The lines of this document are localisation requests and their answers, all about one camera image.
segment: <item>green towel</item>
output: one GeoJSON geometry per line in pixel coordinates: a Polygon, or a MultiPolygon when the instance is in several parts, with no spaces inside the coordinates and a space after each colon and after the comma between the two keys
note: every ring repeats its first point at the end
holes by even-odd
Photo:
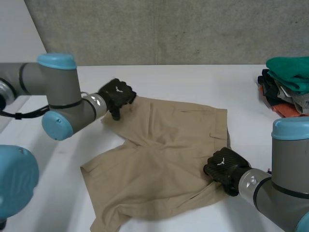
{"type": "Polygon", "coordinates": [[[309,93],[309,57],[275,57],[266,62],[268,74],[298,94],[309,93]]]}

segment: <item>concrete wall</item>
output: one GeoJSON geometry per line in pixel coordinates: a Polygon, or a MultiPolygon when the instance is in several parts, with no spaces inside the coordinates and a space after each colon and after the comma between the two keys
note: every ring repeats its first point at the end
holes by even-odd
{"type": "Polygon", "coordinates": [[[79,65],[263,64],[309,54],[308,0],[25,0],[79,65]]]}

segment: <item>stack of clothes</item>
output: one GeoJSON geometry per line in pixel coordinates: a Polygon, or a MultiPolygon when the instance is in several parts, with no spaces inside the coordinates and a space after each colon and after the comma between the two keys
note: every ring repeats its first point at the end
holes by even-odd
{"type": "Polygon", "coordinates": [[[276,57],[258,77],[260,91],[283,117],[309,116],[309,57],[276,57]]]}

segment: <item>white tabletop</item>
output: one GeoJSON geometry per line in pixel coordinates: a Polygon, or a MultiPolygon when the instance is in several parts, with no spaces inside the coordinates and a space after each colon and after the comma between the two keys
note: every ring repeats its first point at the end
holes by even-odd
{"type": "MultiPolygon", "coordinates": [[[[113,77],[140,95],[228,109],[232,148],[253,167],[271,167],[272,122],[279,118],[262,102],[256,84],[264,65],[93,66],[79,67],[81,90],[96,92],[113,77]]],[[[47,104],[31,97],[21,112],[47,104]]],[[[1,144],[19,145],[36,157],[41,177],[31,202],[9,218],[5,232],[86,232],[95,218],[80,166],[121,145],[123,139],[99,120],[57,142],[42,129],[41,118],[12,120],[1,144]]],[[[161,220],[130,220],[121,232],[281,232],[241,197],[161,220]]]]}

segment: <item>khaki shorts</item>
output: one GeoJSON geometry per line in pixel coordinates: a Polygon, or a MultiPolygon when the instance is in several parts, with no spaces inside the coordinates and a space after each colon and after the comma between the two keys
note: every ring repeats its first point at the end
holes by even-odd
{"type": "Polygon", "coordinates": [[[116,232],[131,217],[162,219],[223,199],[203,173],[227,145],[227,110],[137,97],[103,123],[126,139],[81,167],[95,210],[92,232],[116,232]]]}

